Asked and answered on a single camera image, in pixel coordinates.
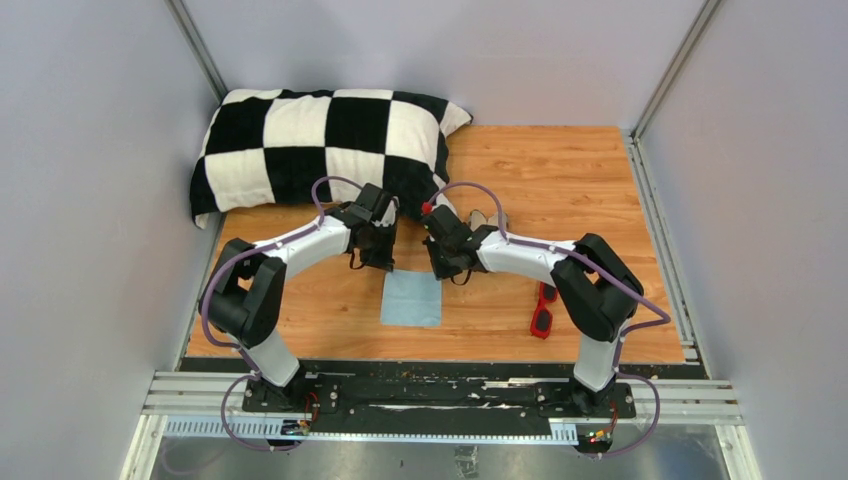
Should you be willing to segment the light blue cleaning cloth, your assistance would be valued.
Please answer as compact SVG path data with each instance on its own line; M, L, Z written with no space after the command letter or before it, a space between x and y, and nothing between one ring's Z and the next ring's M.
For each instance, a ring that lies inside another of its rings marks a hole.
M432 273L395 270L384 277L382 325L438 327L442 324L442 283Z

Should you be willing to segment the red sunglasses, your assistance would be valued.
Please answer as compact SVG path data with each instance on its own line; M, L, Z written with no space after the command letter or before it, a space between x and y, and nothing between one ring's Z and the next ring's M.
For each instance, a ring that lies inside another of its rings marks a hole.
M559 294L554 286L543 282L539 283L537 293L537 304L530 321L529 331L534 337L547 339L554 318L549 306L558 300Z

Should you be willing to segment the beige plaid glasses case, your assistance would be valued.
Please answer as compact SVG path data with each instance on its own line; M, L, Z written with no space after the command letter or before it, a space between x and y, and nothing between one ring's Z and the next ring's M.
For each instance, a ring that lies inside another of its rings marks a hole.
M479 209L474 209L469 213L466 223L469 225L472 231L476 230L477 228L483 225L503 228L504 230L507 230L509 228L509 217L505 213L498 212L495 212L492 215L486 215L483 211Z

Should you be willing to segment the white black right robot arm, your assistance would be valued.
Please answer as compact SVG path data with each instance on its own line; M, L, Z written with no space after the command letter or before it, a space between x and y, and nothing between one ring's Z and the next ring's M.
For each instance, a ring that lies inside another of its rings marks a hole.
M635 315L644 289L608 242L594 233L576 241L550 242L502 234L492 225L471 228L448 207L422 206L434 274L509 273L554 287L581 334L571 403L596 417L611 403L621 331Z

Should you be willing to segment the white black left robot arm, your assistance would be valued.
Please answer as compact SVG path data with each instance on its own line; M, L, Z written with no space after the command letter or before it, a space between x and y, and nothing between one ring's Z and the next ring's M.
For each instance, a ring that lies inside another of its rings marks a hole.
M298 229L224 245L199 301L201 327L210 343L241 355L253 379L270 384L267 397L279 411L298 411L307 390L295 379L300 362L277 330L286 282L340 255L353 270L392 271L398 210L395 196L367 183L354 200L320 209Z

